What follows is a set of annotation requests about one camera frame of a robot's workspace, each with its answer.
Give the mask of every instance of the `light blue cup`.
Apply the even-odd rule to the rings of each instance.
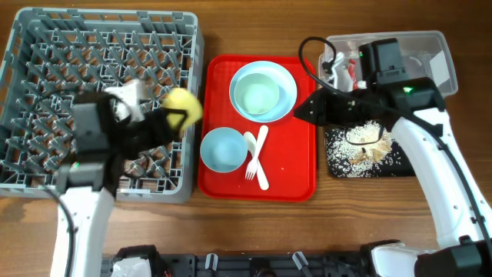
[[[240,132],[220,127],[211,130],[201,141],[203,163],[218,173],[233,172],[244,163],[248,147]]]

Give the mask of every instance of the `plastic cutlery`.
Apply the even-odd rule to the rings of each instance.
[[[258,140],[256,141],[256,148],[254,150],[253,159],[248,163],[248,168],[246,169],[246,179],[252,180],[256,175],[258,169],[258,156],[260,155],[261,147],[263,147],[264,140],[267,138],[268,127],[263,125],[260,127],[260,132],[258,133]]]
[[[248,151],[251,153],[251,157],[254,156],[256,152],[256,138],[251,132],[245,132],[244,140],[246,141],[246,146],[248,147]],[[260,188],[263,190],[267,190],[270,186],[268,184],[267,176],[264,174],[263,168],[261,167],[261,163],[258,160],[258,170],[257,170],[258,182],[260,183]]]

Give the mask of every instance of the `wooden surface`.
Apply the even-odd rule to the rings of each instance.
[[[482,192],[492,200],[490,1],[188,1],[4,0],[3,53],[23,6],[190,11],[205,39],[205,65],[223,53],[296,55],[309,35],[440,30],[459,91],[447,99],[458,144]],[[322,45],[306,57],[315,65]],[[198,188],[186,205],[119,202],[104,253],[156,244],[161,253],[355,250],[365,242],[402,239],[435,248],[434,224],[416,178],[333,179],[318,133],[317,190],[300,204],[214,200]],[[56,207],[49,200],[0,199],[0,276],[47,276],[55,245]]]

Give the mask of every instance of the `gray dish rack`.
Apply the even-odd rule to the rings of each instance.
[[[23,8],[15,16],[0,68],[0,195],[41,198],[71,147],[71,95],[62,87],[101,91],[133,78],[149,84],[143,109],[160,106],[173,87],[195,95],[204,39],[196,15],[97,9]],[[194,126],[180,142],[147,152],[149,165],[128,162],[144,178],[122,178],[117,199],[186,202],[192,189]]]

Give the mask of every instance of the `light blue bowl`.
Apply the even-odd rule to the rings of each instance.
[[[234,89],[239,80],[254,73],[260,73],[270,77],[277,83],[279,89],[278,102],[275,107],[260,115],[252,115],[246,112],[234,98]],[[231,99],[232,106],[240,115],[253,122],[268,123],[283,118],[292,110],[297,97],[298,87],[295,84],[294,77],[292,77],[292,74],[287,69],[274,62],[259,61],[243,66],[234,74],[231,85],[229,86],[229,98]]]
[[[221,127],[211,130],[201,141],[203,163],[218,173],[233,172],[244,163],[248,147],[240,132]]]
[[[250,115],[269,112],[278,103],[280,95],[277,83],[260,73],[241,78],[233,93],[236,103]]]

